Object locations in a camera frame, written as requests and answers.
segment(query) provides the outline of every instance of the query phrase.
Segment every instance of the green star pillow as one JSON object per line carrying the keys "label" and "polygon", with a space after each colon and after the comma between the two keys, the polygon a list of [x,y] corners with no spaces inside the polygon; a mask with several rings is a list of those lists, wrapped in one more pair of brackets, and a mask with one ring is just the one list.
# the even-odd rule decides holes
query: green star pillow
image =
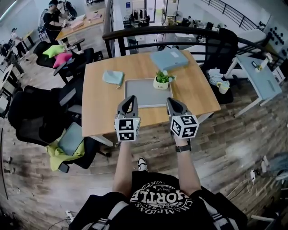
{"label": "green star pillow", "polygon": [[64,53],[64,45],[52,45],[48,50],[43,52],[43,54],[48,55],[49,58],[52,58],[60,53]]}

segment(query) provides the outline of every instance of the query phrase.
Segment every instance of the blue desk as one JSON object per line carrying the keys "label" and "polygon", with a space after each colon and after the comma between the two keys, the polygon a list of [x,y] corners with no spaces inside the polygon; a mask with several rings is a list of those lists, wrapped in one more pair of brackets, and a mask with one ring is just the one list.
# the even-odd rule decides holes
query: blue desk
{"label": "blue desk", "polygon": [[268,101],[270,101],[276,95],[282,92],[279,84],[277,83],[269,67],[265,66],[265,68],[262,71],[257,73],[255,71],[255,67],[252,65],[253,61],[257,65],[259,65],[263,60],[236,55],[236,58],[233,60],[233,63],[231,64],[229,70],[225,74],[225,76],[228,76],[238,63],[243,69],[243,71],[245,71],[247,77],[249,78],[251,84],[253,85],[258,95],[258,99],[256,99],[250,105],[242,109],[239,113],[235,114],[234,115],[235,117],[238,117],[241,114],[245,113],[246,111],[248,111],[249,109],[251,109],[252,107],[254,107],[263,100],[264,102],[262,102],[260,106],[265,105]]}

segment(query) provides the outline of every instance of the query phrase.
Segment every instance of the pink star pillow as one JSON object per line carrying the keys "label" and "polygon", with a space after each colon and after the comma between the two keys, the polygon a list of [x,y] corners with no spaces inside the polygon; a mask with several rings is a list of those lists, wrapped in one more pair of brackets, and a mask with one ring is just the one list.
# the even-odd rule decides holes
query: pink star pillow
{"label": "pink star pillow", "polygon": [[72,54],[71,53],[61,53],[61,54],[58,54],[57,56],[55,56],[55,58],[56,58],[56,61],[53,65],[54,69],[56,69],[57,67],[62,65],[64,62],[68,62],[70,60],[70,58],[72,58]]}

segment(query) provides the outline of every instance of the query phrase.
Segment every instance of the potted plant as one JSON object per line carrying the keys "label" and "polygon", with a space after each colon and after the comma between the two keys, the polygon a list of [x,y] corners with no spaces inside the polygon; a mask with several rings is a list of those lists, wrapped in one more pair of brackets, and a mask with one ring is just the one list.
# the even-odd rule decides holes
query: potted plant
{"label": "potted plant", "polygon": [[169,82],[173,81],[175,79],[174,76],[169,76],[168,72],[166,70],[158,71],[156,74],[156,77],[153,81],[153,86],[156,89],[167,89],[169,86]]}

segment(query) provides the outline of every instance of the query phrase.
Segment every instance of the white flower pot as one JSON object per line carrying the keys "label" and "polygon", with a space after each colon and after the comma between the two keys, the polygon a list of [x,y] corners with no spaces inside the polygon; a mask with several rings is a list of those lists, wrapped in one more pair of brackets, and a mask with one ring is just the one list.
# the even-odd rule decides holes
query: white flower pot
{"label": "white flower pot", "polygon": [[160,82],[157,82],[157,81],[156,81],[156,78],[157,78],[157,77],[155,77],[155,78],[154,78],[154,81],[153,81],[153,86],[154,86],[154,88],[156,88],[156,89],[167,89],[167,88],[168,88],[169,82],[160,83]]}

